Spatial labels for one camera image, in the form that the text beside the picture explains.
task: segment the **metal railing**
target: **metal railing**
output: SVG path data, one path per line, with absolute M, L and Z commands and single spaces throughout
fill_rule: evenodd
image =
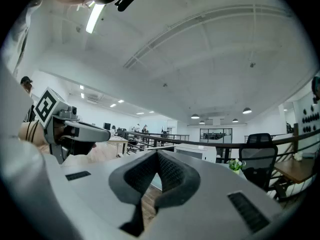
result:
M 138 138 L 138 137 L 146 138 L 147 137 L 145 133 L 130 132 L 130 131 L 126 131 L 125 133 L 128 135 L 134 135 L 136 138 Z M 164 143 L 171 143 L 171 144 L 190 144 L 190 145 L 196 145 L 196 146 L 209 146 L 209 147 L 223 148 L 223 149 L 225 149 L 224 157 L 217 157 L 216 158 L 217 162 L 223 161 L 223 163 L 226 163 L 227 160 L 230 160 L 229 152 L 231 151 L 231 149 L 239 149 L 243 145 L 243 143 L 206 143 L 206 142 L 186 141 L 186 140 L 158 137 L 158 136 L 161 136 L 161 134 L 155 134 L 157 136 L 152 135 L 152 133 L 149 133 L 149 134 L 150 135 L 148 136 L 148 138 L 150 140 L 154 140 L 156 144 L 160 143 L 160 142 L 161 143 L 164 142 Z M 296 135 L 296 136 L 292 136 L 289 138 L 282 138 L 282 139 L 273 140 L 272 143 L 274 145 L 282 145 L 282 144 L 292 143 L 293 146 L 296 145 L 298 147 L 298 141 L 307 139 L 307 138 L 315 136 L 317 134 L 320 134 L 320 129 L 317 129 L 313 132 L 305 133 L 302 135 Z M 291 155 L 296 152 L 308 149 L 308 148 L 310 148 L 316 144 L 319 144 L 319 143 L 320 143 L 320 141 L 317 141 L 309 146 L 305 146 L 300 149 L 294 148 L 293 151 L 285 152 L 283 154 L 278 154 L 276 157 Z M 271 158 L 271 157 L 273 157 L 273 156 L 263 156 L 263 157 L 259 157 L 258 159 L 266 159 L 266 158 Z M 242 160 L 244 160 L 244 161 L 257 160 L 257 158 L 256 157 L 255 158 L 243 158 Z
M 149 133 L 149 132 L 124 132 L 124 138 L 128 140 L 127 152 L 137 153 L 148 148 L 173 146 L 170 140 L 188 142 L 189 135 Z

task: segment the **white ceiling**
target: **white ceiling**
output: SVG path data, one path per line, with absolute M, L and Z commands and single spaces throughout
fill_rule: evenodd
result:
M 66 88 L 69 90 L 69 94 L 80 99 L 81 93 L 84 94 L 84 101 L 93 104 L 95 106 L 103 107 L 105 109 L 120 112 L 126 115 L 131 115 L 135 117 L 145 117 L 145 116 L 156 116 L 157 113 L 150 113 L 150 110 L 145 108 L 138 107 L 134 104 L 130 104 L 127 101 L 119 103 L 118 98 L 111 97 L 109 95 L 103 94 L 96 90 L 90 89 L 88 87 L 84 87 L 84 89 L 80 89 L 80 85 L 64 81 Z
M 317 70 L 293 13 L 278 0 L 135 0 L 124 12 L 109 4 L 93 34 L 85 31 L 91 9 L 44 4 L 54 50 L 94 73 L 81 78 L 52 63 L 42 70 L 189 124 L 198 124 L 186 121 L 194 113 L 246 123 Z M 101 79 L 119 83 L 117 95 Z M 243 115 L 245 107 L 252 113 Z

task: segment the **green plant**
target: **green plant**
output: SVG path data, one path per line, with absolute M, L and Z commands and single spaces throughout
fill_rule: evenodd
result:
M 233 171 L 238 171 L 242 169 L 242 167 L 246 166 L 246 161 L 243 161 L 242 163 L 238 158 L 229 160 L 226 163 L 229 164 L 229 168 Z

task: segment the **ceiling light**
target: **ceiling light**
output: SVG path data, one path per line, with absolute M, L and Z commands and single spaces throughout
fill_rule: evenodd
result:
M 85 31 L 87 31 L 88 33 L 92 34 L 92 32 L 94 31 L 94 28 L 96 26 L 97 20 L 102 12 L 102 10 L 104 9 L 105 4 L 96 4 L 93 7 L 93 10 L 91 12 L 88 24 L 86 25 L 86 29 Z
M 249 114 L 249 113 L 251 113 L 252 112 L 252 110 L 250 109 L 250 108 L 248 108 L 248 107 L 246 107 L 244 110 L 243 110 L 243 114 Z
M 192 118 L 192 119 L 199 119 L 200 116 L 198 116 L 197 114 L 193 114 L 193 115 L 191 116 L 191 118 Z

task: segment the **mesh chair back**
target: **mesh chair back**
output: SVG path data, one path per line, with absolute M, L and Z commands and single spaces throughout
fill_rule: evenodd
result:
M 270 136 L 269 133 L 255 133 L 255 134 L 251 134 L 248 137 L 248 140 L 246 141 L 246 143 L 272 143 L 272 138 Z
M 245 177 L 267 191 L 277 154 L 277 146 L 269 142 L 243 144 L 239 149 L 239 160 L 246 163 L 242 169 Z

